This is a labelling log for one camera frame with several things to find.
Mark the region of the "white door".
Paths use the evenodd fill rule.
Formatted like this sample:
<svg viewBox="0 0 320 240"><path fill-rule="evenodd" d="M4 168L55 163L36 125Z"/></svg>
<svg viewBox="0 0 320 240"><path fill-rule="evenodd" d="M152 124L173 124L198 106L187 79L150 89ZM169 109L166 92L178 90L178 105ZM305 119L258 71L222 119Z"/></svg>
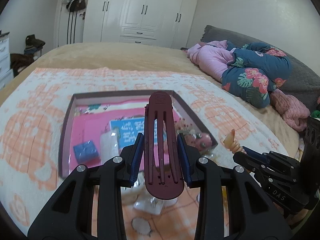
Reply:
<svg viewBox="0 0 320 240"><path fill-rule="evenodd" d="M70 12L67 9L67 0L57 0L54 48L83 41L85 13L86 9Z"/></svg>

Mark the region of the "orange spiral hair curler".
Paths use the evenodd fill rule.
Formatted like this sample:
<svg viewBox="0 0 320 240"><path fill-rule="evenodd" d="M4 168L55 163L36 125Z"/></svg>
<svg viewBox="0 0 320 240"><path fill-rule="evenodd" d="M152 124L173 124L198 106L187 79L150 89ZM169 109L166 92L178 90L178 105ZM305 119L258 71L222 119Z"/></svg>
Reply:
<svg viewBox="0 0 320 240"><path fill-rule="evenodd" d="M235 129L232 129L231 132L226 135L223 144L224 147L231 151L233 154L235 154L236 152L242 152L246 154L245 149L235 139Z"/></svg>

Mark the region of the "pink glitter bow clip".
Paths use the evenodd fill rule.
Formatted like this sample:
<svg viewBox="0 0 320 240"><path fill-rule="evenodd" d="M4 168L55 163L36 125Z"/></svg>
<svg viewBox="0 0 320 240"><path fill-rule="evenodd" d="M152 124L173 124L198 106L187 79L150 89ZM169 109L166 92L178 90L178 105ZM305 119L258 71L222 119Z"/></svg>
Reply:
<svg viewBox="0 0 320 240"><path fill-rule="evenodd" d="M185 140L194 141L197 138L193 124L186 122L184 118L174 121L176 135L183 134Z"/></svg>

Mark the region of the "maroon hair clip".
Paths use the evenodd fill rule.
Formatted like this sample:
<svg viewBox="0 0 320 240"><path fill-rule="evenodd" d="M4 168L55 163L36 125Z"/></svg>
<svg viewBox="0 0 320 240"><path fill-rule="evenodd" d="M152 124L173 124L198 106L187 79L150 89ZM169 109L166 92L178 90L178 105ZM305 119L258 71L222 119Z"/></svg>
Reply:
<svg viewBox="0 0 320 240"><path fill-rule="evenodd" d="M157 199L175 199L184 190L172 100L164 91L152 93L145 107L144 176L147 191Z"/></svg>

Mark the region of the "blue sponge item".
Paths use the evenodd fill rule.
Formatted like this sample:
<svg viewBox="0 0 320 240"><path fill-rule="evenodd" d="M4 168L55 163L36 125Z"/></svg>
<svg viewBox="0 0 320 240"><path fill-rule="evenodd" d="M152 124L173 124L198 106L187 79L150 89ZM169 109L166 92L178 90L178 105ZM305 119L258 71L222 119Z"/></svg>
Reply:
<svg viewBox="0 0 320 240"><path fill-rule="evenodd" d="M99 152L91 140L73 146L73 151L78 164L99 158Z"/></svg>

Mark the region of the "blue floral quilt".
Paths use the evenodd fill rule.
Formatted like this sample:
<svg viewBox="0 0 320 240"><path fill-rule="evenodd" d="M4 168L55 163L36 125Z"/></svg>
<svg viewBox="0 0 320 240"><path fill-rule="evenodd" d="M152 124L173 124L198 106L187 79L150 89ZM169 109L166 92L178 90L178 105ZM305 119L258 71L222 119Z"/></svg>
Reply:
<svg viewBox="0 0 320 240"><path fill-rule="evenodd" d="M222 89L255 108L267 107L270 94L280 88L292 72L289 57L264 42L252 42L241 48L227 43L227 49L235 48L234 60L222 74Z"/></svg>

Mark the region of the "white drawer cabinet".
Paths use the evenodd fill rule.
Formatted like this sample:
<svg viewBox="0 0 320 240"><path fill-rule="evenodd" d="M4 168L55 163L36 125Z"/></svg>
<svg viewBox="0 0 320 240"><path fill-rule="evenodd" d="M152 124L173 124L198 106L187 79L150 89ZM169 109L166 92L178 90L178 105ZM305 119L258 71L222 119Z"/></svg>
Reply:
<svg viewBox="0 0 320 240"><path fill-rule="evenodd" d="M0 89L2 90L14 78L10 67L9 32L1 33L0 42Z"/></svg>

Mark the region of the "clear plastic bag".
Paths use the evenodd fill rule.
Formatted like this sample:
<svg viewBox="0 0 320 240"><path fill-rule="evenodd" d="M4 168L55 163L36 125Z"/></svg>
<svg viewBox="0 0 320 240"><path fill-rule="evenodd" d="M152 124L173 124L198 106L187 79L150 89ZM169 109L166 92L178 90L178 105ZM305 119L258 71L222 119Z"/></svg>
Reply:
<svg viewBox="0 0 320 240"><path fill-rule="evenodd" d="M119 155L118 135L116 130L110 130L100 136L100 159L104 164Z"/></svg>

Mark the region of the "pink fluffy hair clip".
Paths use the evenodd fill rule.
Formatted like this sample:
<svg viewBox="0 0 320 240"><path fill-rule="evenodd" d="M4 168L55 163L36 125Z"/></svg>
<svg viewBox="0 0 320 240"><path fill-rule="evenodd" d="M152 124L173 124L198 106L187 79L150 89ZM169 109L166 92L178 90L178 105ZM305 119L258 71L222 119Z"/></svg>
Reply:
<svg viewBox="0 0 320 240"><path fill-rule="evenodd" d="M184 137L189 146L193 146L199 151L205 151L212 147L211 137L207 133L186 134Z"/></svg>

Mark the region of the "dark clothes pile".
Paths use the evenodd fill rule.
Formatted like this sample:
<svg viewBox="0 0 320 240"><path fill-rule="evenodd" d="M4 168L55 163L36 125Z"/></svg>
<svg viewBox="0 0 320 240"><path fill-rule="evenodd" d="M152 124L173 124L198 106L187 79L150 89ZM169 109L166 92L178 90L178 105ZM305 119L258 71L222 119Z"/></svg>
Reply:
<svg viewBox="0 0 320 240"><path fill-rule="evenodd" d="M16 77L25 68L30 66L36 59L37 54L42 55L42 49L46 43L35 37L35 34L28 35L25 38L25 49L23 54L10 54L10 69Z"/></svg>

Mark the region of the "orange white patterned blanket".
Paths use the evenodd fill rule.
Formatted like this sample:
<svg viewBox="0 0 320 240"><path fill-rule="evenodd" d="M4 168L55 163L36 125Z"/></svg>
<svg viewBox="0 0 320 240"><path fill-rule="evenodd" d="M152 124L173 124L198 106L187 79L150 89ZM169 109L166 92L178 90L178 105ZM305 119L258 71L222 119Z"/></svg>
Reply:
<svg viewBox="0 0 320 240"><path fill-rule="evenodd" d="M257 152L287 154L268 124L242 103L199 75L101 68L34 70L1 105L1 203L26 234L47 200L78 165L76 151L86 142L98 166L135 142L144 131L150 95L167 92L177 133L201 136L201 153L220 166L234 167L223 139L235 130L240 144Z"/></svg>

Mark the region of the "white wardrobe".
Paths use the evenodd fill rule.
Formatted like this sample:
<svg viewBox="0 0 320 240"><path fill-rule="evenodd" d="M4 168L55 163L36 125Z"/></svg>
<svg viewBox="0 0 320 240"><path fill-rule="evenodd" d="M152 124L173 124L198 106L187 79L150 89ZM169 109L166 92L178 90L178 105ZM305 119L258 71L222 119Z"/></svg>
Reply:
<svg viewBox="0 0 320 240"><path fill-rule="evenodd" d="M188 42L197 0L88 0L84 42L123 42L180 49Z"/></svg>

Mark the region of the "pink quilt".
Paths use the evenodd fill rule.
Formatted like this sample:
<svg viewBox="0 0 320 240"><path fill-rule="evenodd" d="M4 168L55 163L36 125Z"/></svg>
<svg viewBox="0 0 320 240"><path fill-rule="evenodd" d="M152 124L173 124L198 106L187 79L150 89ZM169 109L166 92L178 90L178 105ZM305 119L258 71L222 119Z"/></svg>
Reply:
<svg viewBox="0 0 320 240"><path fill-rule="evenodd" d="M235 48L227 49L227 40L199 42L185 51L187 58L200 70L221 82L222 74L234 60Z"/></svg>

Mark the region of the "tan bed sheet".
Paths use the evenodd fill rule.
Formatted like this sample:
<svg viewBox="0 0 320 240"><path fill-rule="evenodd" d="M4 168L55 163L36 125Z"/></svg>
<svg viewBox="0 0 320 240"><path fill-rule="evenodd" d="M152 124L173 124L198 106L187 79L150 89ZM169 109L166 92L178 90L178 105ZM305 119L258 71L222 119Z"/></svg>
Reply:
<svg viewBox="0 0 320 240"><path fill-rule="evenodd" d="M138 72L176 72L200 75L217 87L221 84L194 66L178 49L129 43L76 43L61 46L42 55L1 90L1 102L36 68L136 70ZM271 106L256 109L241 98L237 101L262 121L279 139L289 156L299 148L299 134Z"/></svg>

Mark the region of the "brown cardboard box tray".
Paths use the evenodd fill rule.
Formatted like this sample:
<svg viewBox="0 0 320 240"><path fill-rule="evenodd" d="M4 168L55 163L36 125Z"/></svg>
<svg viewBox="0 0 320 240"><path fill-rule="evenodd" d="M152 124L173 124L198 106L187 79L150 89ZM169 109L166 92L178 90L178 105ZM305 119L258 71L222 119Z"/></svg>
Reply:
<svg viewBox="0 0 320 240"><path fill-rule="evenodd" d="M91 141L97 156L85 161L88 167L106 162L117 151L132 145L144 131L144 113L153 90L126 90L73 94L63 121L58 151L58 172L66 178L79 165L79 147ZM217 140L174 90L171 97L177 133L192 137L191 143L205 154Z"/></svg>

